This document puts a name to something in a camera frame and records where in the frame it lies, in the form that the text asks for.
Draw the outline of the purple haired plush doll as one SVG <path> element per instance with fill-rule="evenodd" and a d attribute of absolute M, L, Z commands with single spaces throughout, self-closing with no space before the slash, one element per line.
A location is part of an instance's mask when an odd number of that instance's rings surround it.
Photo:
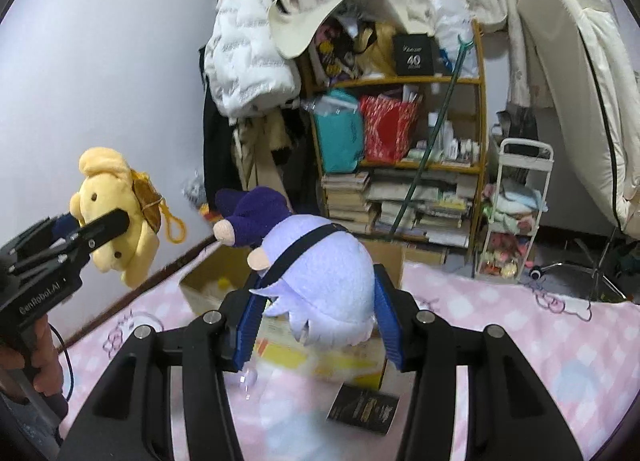
<path fill-rule="evenodd" d="M 326 218 L 295 214 L 280 192 L 259 186 L 221 189 L 218 242 L 250 247 L 246 262 L 258 273 L 252 292 L 269 299 L 265 315 L 288 318 L 292 336 L 305 345 L 355 346 L 374 327 L 374 267 L 366 247 Z"/>

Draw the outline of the beige coat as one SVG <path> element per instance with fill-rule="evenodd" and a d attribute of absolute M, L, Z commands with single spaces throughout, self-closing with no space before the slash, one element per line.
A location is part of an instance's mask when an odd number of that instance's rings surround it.
<path fill-rule="evenodd" d="M 284 195 L 286 203 L 290 206 L 291 202 L 288 200 L 272 153 L 291 148 L 291 140 L 286 134 L 280 109 L 272 109 L 261 117 L 236 120 L 232 156 L 239 172 L 242 189 L 269 187 Z"/>

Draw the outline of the small black card box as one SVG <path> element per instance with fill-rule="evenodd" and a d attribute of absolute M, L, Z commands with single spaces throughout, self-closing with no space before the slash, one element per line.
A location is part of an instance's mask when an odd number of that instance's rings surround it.
<path fill-rule="evenodd" d="M 331 422 L 386 435 L 393 424 L 398 403 L 397 396 L 343 384 L 326 418 Z"/>

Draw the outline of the white puffer jacket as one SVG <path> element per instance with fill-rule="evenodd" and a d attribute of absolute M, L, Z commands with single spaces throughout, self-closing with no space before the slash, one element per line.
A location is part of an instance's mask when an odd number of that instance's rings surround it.
<path fill-rule="evenodd" d="M 231 119 L 259 117 L 298 96 L 300 77 L 284 58 L 269 22 L 273 0 L 217 0 L 204 73 L 219 112 Z"/>

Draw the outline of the red patterned gift bag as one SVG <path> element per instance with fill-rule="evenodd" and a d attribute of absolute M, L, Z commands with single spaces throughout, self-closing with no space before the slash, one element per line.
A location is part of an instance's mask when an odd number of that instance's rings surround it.
<path fill-rule="evenodd" d="M 419 104 L 378 95 L 362 96 L 359 107 L 364 123 L 364 158 L 380 163 L 396 163 L 404 158 Z"/>

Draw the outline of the white rolling cart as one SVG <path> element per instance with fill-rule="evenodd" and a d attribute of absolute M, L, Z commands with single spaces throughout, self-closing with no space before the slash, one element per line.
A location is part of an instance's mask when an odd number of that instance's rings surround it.
<path fill-rule="evenodd" d="M 496 177 L 483 192 L 484 233 L 474 276 L 517 283 L 533 266 L 530 255 L 548 210 L 553 148 L 539 140 L 506 137 L 496 155 Z"/>

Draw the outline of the cream mattress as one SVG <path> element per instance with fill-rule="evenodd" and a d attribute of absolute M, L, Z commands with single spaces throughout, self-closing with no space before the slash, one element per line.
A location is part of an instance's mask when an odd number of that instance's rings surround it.
<path fill-rule="evenodd" d="M 609 0 L 519 0 L 574 172 L 603 215 L 639 236 L 639 88 Z"/>

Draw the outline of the snack bags on floor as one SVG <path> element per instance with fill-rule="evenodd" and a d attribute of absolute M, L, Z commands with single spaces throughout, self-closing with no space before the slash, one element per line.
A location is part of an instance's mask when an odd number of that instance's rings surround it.
<path fill-rule="evenodd" d="M 213 225 L 219 218 L 219 214 L 209 209 L 206 197 L 204 173 L 202 170 L 194 171 L 181 186 L 183 197 L 189 201 L 191 207 L 201 215 L 204 220 Z"/>

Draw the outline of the cream hat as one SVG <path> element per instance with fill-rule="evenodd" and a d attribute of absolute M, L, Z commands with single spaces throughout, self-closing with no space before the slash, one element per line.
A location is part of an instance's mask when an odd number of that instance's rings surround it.
<path fill-rule="evenodd" d="M 293 59 L 303 54 L 320 26 L 331 16 L 354 6 L 356 12 L 374 21 L 385 21 L 402 32 L 408 30 L 408 15 L 404 8 L 390 0 L 329 0 L 306 12 L 289 13 L 282 10 L 281 0 L 271 3 L 268 20 L 271 36 L 280 55 Z"/>

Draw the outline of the black box with 40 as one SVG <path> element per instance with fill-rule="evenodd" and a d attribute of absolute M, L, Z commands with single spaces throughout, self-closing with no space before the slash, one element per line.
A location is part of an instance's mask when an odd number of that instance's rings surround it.
<path fill-rule="evenodd" d="M 398 76 L 431 76 L 434 73 L 434 39 L 426 33 L 398 33 L 393 37 Z"/>

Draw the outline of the teal bag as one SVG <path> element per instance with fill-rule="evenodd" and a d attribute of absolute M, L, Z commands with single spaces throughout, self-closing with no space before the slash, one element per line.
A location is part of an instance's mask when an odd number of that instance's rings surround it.
<path fill-rule="evenodd" d="M 354 172 L 364 149 L 358 99 L 343 90 L 331 90 L 307 100 L 304 109 L 314 118 L 324 173 Z"/>

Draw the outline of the stack of books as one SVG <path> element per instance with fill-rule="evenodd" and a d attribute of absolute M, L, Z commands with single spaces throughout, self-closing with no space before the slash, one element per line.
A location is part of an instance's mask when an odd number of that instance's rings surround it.
<path fill-rule="evenodd" d="M 378 205 L 368 198 L 369 183 L 367 171 L 323 175 L 321 187 L 328 218 L 352 233 L 369 233 L 378 216 Z"/>

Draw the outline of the green pole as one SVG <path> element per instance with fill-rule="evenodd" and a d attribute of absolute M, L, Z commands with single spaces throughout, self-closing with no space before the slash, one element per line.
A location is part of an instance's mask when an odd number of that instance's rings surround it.
<path fill-rule="evenodd" d="M 418 166 L 418 169 L 416 170 L 416 174 L 414 174 L 413 176 L 412 182 L 407 190 L 405 198 L 404 200 L 402 200 L 400 209 L 396 215 L 396 218 L 394 219 L 392 227 L 390 227 L 390 231 L 387 234 L 388 239 L 392 239 L 393 236 L 396 235 L 396 231 L 400 223 L 404 219 L 405 213 L 409 207 L 409 204 L 412 201 L 414 192 L 416 191 L 416 187 L 418 187 L 418 184 L 421 181 L 422 173 L 426 169 L 428 158 L 430 158 L 430 155 L 434 149 L 436 138 L 440 132 L 440 129 L 442 128 L 442 125 L 444 124 L 444 120 L 449 109 L 450 100 L 452 95 L 454 95 L 454 89 L 456 88 L 456 85 L 460 79 L 460 74 L 461 74 L 462 66 L 466 59 L 466 55 L 469 53 L 469 51 L 472 50 L 472 48 L 475 45 L 473 41 L 463 41 L 461 36 L 458 36 L 458 42 L 459 42 L 459 49 L 458 49 L 456 62 L 454 63 L 454 71 L 451 74 L 449 85 L 447 86 L 446 93 L 444 95 L 444 100 L 442 101 L 442 104 L 440 105 L 437 111 L 435 127 L 432 131 L 430 138 L 427 140 L 427 147 L 424 151 L 421 161 L 419 162 L 419 166 Z"/>

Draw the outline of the yellow dog plush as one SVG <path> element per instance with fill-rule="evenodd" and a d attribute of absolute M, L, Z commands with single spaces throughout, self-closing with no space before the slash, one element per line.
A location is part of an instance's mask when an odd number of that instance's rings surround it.
<path fill-rule="evenodd" d="M 94 265 L 102 273 L 115 270 L 122 283 L 137 288 L 148 277 L 160 248 L 161 231 L 179 244 L 186 225 L 168 208 L 148 174 L 130 168 L 124 156 L 105 147 L 87 149 L 79 158 L 84 177 L 70 198 L 70 214 L 80 227 L 94 230 L 89 239 Z"/>

